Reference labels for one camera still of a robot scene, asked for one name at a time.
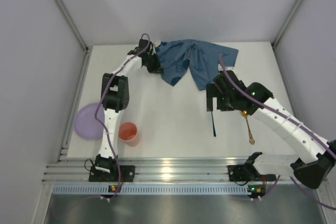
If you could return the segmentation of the blue letter-print placemat cloth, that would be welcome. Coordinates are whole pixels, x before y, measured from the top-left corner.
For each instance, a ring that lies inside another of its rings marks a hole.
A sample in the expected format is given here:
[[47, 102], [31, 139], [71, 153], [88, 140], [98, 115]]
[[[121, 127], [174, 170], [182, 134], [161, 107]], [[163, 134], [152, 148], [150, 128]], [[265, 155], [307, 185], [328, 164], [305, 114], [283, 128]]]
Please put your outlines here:
[[233, 67], [238, 57], [238, 49], [225, 47], [206, 41], [193, 39], [161, 42], [155, 52], [163, 68], [161, 78], [175, 86], [189, 70], [200, 91], [213, 82], [218, 74], [219, 56], [224, 65]]

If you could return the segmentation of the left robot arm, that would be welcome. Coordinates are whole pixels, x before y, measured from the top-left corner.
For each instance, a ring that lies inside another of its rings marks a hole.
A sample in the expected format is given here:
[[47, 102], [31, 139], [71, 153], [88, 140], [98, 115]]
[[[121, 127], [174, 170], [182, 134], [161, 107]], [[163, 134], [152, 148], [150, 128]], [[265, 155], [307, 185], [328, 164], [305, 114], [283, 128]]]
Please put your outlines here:
[[121, 118], [130, 102], [129, 77], [142, 67], [149, 73], [163, 73], [150, 38], [140, 38], [125, 61], [113, 73], [102, 77], [101, 98], [94, 118], [103, 127], [103, 136], [98, 155], [91, 161], [90, 182], [121, 184], [134, 180], [135, 166], [121, 165], [118, 160], [118, 138]]

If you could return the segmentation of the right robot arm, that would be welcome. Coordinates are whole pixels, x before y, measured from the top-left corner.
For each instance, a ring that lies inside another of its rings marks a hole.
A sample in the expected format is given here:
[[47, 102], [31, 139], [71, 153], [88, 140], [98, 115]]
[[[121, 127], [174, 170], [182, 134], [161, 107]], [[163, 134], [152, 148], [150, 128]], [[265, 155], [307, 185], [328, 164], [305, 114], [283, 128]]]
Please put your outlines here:
[[307, 128], [262, 84], [245, 86], [232, 70], [219, 67], [213, 83], [206, 86], [208, 111], [213, 111], [214, 100], [220, 111], [238, 111], [244, 118], [263, 123], [295, 151], [292, 155], [254, 152], [242, 165], [228, 168], [231, 181], [251, 182], [263, 175], [280, 175], [294, 177], [306, 187], [317, 189], [334, 168], [335, 141]]

